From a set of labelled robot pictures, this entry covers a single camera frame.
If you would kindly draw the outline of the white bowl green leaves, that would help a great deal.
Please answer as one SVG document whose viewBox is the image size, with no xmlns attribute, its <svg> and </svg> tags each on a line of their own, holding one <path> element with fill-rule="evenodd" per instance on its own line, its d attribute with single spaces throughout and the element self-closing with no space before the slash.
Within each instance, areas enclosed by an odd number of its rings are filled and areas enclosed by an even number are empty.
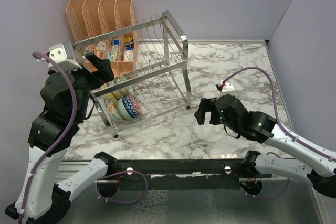
<svg viewBox="0 0 336 224">
<path fill-rule="evenodd" d="M 118 76 L 114 79 L 114 84 L 120 84 L 122 82 L 126 82 L 127 79 L 124 76 Z M 118 100 L 121 97 L 127 97 L 128 95 L 134 95 L 133 88 L 131 86 L 126 86 L 119 90 L 115 90 L 112 92 L 112 95 Z"/>
</svg>

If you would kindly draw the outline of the white bowl orange flower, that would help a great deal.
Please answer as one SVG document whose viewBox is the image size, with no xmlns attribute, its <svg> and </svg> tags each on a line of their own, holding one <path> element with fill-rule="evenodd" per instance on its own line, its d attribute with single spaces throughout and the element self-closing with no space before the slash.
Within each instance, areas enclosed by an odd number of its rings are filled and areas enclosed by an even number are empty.
<svg viewBox="0 0 336 224">
<path fill-rule="evenodd" d="M 114 106 L 113 102 L 110 102 L 108 105 L 108 113 L 110 115 L 111 121 L 121 123 L 123 122 L 123 118 L 120 116 L 117 108 Z"/>
</svg>

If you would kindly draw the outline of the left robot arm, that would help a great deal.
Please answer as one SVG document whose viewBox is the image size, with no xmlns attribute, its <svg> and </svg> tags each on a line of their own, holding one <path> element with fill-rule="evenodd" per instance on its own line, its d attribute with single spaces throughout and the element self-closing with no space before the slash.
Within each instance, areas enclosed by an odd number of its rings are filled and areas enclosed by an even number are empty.
<svg viewBox="0 0 336 224">
<path fill-rule="evenodd" d="M 22 192 L 6 207 L 5 213 L 19 223 L 58 223 L 73 200 L 91 183 L 115 175 L 116 159 L 100 152 L 70 178 L 60 183 L 55 181 L 79 125 L 91 116 L 87 109 L 93 100 L 91 91 L 112 81 L 114 74 L 109 60 L 102 60 L 93 53 L 88 53 L 86 59 L 95 66 L 94 72 L 77 62 L 64 67 L 51 54 L 34 52 L 33 57 L 44 59 L 50 65 L 49 76 L 40 91 L 45 105 L 31 125 L 29 161 Z"/>
</svg>

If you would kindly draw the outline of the teal spiral bowl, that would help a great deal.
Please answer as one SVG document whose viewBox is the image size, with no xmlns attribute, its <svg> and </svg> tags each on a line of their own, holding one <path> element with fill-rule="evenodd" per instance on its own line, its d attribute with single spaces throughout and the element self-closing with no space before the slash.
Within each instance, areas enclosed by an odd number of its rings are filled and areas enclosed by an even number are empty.
<svg viewBox="0 0 336 224">
<path fill-rule="evenodd" d="M 126 108 L 124 107 L 123 99 L 122 98 L 120 98 L 118 100 L 117 109 L 118 109 L 118 112 L 119 112 L 120 116 L 124 120 L 131 120 L 132 119 L 132 117 L 129 115 L 129 113 L 127 112 Z"/>
</svg>

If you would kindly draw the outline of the red geometric pattern bowl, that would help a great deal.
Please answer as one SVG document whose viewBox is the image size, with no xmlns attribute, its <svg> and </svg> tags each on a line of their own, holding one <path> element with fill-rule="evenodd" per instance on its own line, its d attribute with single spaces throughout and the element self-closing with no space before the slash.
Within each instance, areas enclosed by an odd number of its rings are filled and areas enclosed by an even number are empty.
<svg viewBox="0 0 336 224">
<path fill-rule="evenodd" d="M 142 110 L 134 96 L 128 95 L 123 98 L 123 105 L 130 117 L 139 118 L 143 116 Z"/>
</svg>

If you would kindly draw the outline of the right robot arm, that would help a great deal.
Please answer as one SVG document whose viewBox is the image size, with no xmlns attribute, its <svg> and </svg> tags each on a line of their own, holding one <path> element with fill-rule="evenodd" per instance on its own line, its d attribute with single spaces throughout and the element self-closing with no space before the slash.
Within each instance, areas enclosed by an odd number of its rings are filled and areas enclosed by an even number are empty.
<svg viewBox="0 0 336 224">
<path fill-rule="evenodd" d="M 260 111 L 248 111 L 241 101 L 226 94 L 219 98 L 200 100 L 194 116 L 199 125 L 205 114 L 211 114 L 210 124 L 223 125 L 235 132 L 236 138 L 277 148 L 290 158 L 272 157 L 258 151 L 245 155 L 241 171 L 246 177 L 272 174 L 302 181 L 322 195 L 335 198 L 335 152 L 317 146 L 290 132 L 272 116 Z"/>
</svg>

